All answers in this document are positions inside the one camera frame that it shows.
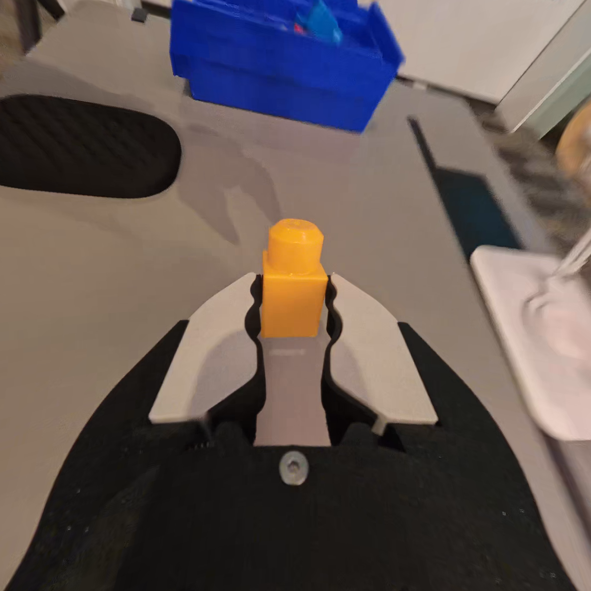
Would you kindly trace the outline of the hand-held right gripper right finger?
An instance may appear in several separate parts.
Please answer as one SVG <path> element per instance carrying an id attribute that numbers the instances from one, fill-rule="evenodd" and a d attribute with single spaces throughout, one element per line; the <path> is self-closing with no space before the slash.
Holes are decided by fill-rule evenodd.
<path id="1" fill-rule="evenodd" d="M 322 404 L 345 423 L 376 435 L 395 424 L 439 418 L 395 316 L 373 296 L 333 273 L 326 292 L 327 346 Z"/>

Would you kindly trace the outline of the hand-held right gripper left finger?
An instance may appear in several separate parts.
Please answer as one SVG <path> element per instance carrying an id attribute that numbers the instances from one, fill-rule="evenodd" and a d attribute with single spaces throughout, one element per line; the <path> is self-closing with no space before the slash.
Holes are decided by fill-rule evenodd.
<path id="1" fill-rule="evenodd" d="M 256 432 L 266 401 L 262 277 L 249 272 L 189 318 L 149 413 L 152 424 L 237 422 Z"/>

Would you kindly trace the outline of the black oval pad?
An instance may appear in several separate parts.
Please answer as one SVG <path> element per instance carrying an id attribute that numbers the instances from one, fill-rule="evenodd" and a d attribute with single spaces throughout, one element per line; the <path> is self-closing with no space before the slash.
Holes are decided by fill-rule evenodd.
<path id="1" fill-rule="evenodd" d="M 1 98 L 1 186 L 141 199 L 169 188 L 182 148 L 142 112 L 40 94 Z"/>

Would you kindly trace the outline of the blue plastic bin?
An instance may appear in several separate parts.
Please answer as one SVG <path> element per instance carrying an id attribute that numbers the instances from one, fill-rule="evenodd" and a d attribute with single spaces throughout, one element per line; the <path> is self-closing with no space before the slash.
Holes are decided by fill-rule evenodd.
<path id="1" fill-rule="evenodd" d="M 377 2 L 324 2 L 340 45 L 293 30 L 314 1 L 173 1 L 173 74 L 196 100 L 363 132 L 405 58 Z"/>

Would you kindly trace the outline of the wooden display board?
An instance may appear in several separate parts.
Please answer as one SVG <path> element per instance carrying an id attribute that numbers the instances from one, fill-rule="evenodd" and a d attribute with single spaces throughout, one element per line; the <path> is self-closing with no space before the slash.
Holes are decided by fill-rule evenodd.
<path id="1" fill-rule="evenodd" d="M 555 156 L 561 172 L 590 193 L 590 99 L 569 120 Z"/>

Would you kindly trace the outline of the orange mega block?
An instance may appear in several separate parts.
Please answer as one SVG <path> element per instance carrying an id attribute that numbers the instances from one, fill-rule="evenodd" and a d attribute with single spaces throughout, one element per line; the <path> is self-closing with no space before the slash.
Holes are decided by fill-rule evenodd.
<path id="1" fill-rule="evenodd" d="M 269 229 L 262 254 L 263 338 L 317 335 L 328 284 L 323 240 L 307 220 L 282 219 Z"/>

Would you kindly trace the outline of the blue mega block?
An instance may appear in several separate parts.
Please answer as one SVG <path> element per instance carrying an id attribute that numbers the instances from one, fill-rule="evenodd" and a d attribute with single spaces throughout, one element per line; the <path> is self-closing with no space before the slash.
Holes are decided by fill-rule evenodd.
<path id="1" fill-rule="evenodd" d="M 314 1 L 305 14 L 297 13 L 293 30 L 334 45 L 340 45 L 344 39 L 337 19 L 324 1 Z"/>

